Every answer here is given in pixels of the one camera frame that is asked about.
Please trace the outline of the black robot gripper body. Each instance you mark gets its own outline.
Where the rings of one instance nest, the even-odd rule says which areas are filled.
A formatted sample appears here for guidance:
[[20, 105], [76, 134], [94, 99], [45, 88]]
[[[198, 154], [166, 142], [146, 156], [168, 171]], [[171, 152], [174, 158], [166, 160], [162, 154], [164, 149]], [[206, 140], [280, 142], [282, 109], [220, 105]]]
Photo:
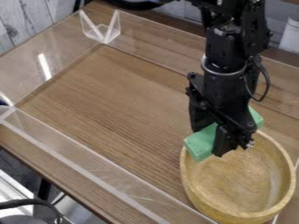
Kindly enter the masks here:
[[186, 94], [199, 95], [210, 104], [210, 111], [236, 118], [246, 114], [258, 86], [259, 71], [247, 66], [232, 73], [204, 71], [188, 73]]

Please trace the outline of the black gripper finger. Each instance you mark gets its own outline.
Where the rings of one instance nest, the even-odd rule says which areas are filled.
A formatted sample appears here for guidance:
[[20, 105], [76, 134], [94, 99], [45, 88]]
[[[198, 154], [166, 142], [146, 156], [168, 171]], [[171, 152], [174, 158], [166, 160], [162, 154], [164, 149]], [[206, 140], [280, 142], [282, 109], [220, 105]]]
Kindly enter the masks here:
[[190, 94], [188, 110], [191, 130], [199, 132], [215, 122], [211, 114], [211, 106], [199, 95]]
[[246, 133], [240, 129], [228, 129], [227, 126], [216, 127], [215, 141], [212, 146], [212, 154], [222, 157], [230, 151], [234, 151], [239, 146], [246, 148], [247, 138]]

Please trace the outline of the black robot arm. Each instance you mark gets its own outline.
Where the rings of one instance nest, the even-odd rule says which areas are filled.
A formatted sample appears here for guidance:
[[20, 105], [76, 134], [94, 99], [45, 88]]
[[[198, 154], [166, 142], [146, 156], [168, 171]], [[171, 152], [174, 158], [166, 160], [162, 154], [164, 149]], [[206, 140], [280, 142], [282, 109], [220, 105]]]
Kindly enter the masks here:
[[190, 72], [186, 94], [194, 140], [184, 141], [192, 158], [222, 157], [236, 148], [255, 145], [252, 135], [262, 119], [248, 104], [258, 80], [270, 83], [260, 53], [268, 48], [266, 0], [187, 0], [200, 10], [206, 52], [200, 58], [204, 74]]

